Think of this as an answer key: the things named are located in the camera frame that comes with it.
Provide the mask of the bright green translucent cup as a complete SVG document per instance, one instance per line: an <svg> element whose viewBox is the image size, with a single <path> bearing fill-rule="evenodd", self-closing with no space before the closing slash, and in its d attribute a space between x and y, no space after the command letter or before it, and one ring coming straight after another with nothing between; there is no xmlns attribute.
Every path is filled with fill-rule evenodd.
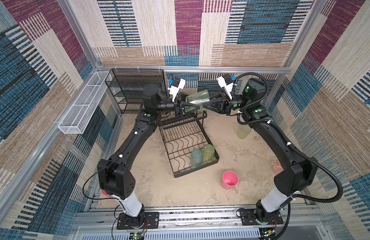
<svg viewBox="0 0 370 240"><path fill-rule="evenodd" d="M215 158L215 148L213 145L211 144L208 144L208 145L205 145L203 150L203 159L205 162L211 162L214 160Z"/></svg>

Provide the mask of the teal translucent cup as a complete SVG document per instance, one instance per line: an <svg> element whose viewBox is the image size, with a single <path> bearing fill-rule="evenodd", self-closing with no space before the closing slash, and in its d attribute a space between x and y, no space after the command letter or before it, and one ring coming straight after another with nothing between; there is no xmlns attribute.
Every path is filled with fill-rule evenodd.
<svg viewBox="0 0 370 240"><path fill-rule="evenodd" d="M202 166L204 163L203 152L200 149L194 149L191 152L190 165L192 168Z"/></svg>

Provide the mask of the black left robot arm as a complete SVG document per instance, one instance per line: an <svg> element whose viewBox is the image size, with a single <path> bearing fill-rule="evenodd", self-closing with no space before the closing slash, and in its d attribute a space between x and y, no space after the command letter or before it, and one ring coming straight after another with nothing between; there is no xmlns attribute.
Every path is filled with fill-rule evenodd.
<svg viewBox="0 0 370 240"><path fill-rule="evenodd" d="M113 155L100 160L97 165L100 189L118 200L128 217L136 219L144 215L143 204L134 192L136 180L131 173L137 154L159 126L162 113L184 117L200 109L200 106L182 100L173 102L154 84L143 88L142 100L134 127L126 140Z"/></svg>

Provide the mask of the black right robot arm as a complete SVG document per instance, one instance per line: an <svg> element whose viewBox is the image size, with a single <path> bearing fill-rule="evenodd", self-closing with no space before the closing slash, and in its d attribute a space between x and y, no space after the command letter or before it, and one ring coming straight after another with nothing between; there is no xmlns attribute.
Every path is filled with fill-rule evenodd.
<svg viewBox="0 0 370 240"><path fill-rule="evenodd" d="M218 77L217 82L223 92L211 97L203 104L203 108L227 116L236 110L239 124L257 132L276 155L282 171L274 177L273 189L257 202L254 210L256 221L264 225L312 183L318 165L299 153L261 104L269 93L267 80L255 74L248 80L242 93L236 95L237 81L237 77L229 74Z"/></svg>

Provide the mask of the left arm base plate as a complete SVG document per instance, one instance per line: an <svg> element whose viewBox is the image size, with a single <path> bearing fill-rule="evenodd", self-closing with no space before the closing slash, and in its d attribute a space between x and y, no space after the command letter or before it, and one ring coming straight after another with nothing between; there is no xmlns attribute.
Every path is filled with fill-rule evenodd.
<svg viewBox="0 0 370 240"><path fill-rule="evenodd" d="M117 222L117 230L142 230L146 226L148 229L157 229L159 226L160 213L147 212L139 214L137 217L131 217L126 214L120 214Z"/></svg>

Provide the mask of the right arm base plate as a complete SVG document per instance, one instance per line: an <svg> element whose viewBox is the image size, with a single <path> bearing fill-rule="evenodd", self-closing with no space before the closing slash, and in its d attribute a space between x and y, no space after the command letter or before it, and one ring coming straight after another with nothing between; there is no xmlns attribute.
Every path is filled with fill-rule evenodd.
<svg viewBox="0 0 370 240"><path fill-rule="evenodd" d="M283 225L284 221L279 211L268 213L262 208L236 210L236 216L243 226Z"/></svg>

